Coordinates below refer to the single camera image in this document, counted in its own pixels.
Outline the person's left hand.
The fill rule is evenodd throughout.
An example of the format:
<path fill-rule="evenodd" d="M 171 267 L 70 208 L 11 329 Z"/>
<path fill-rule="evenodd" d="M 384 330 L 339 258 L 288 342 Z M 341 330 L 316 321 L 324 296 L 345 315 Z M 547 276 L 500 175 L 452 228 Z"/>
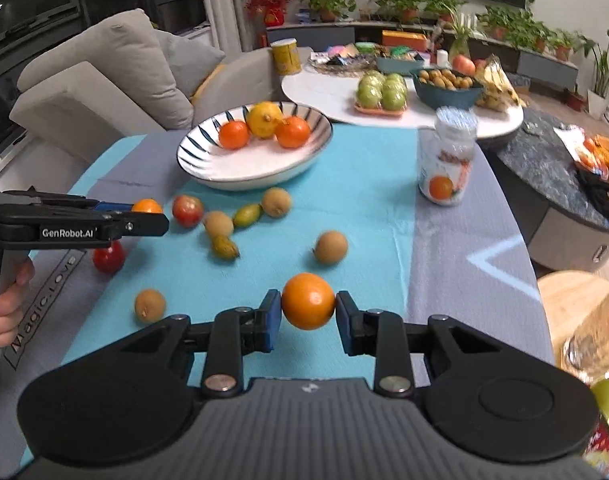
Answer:
<path fill-rule="evenodd" d="M 19 324 L 24 317 L 22 305 L 34 274 L 32 260 L 24 258 L 16 266 L 15 281 L 5 292 L 0 293 L 0 348 L 8 347 L 18 334 Z"/>

